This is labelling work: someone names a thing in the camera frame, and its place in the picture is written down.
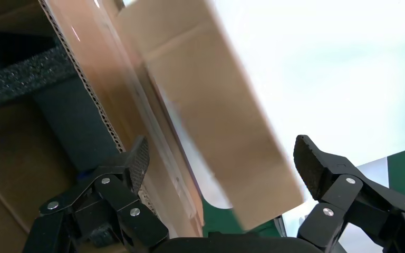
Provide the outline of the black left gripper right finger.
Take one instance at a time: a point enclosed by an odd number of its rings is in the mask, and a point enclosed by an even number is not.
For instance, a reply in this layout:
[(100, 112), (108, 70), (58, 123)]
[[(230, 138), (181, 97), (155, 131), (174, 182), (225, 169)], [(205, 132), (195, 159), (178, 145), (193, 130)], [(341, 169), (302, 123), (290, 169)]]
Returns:
[(332, 252), (348, 224), (361, 228), (384, 252), (405, 252), (405, 195), (367, 178), (347, 158), (321, 151), (298, 135), (294, 163), (316, 206), (297, 237), (317, 252)]

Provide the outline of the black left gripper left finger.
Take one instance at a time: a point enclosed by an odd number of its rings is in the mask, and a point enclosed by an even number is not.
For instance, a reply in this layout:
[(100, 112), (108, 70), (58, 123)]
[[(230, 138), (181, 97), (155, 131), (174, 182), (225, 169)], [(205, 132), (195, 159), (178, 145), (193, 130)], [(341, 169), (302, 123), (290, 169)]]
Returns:
[(131, 150), (42, 204), (23, 251), (77, 252), (100, 227), (108, 227), (128, 252), (155, 251), (169, 239), (169, 230), (139, 197), (149, 161), (147, 138), (138, 136)]

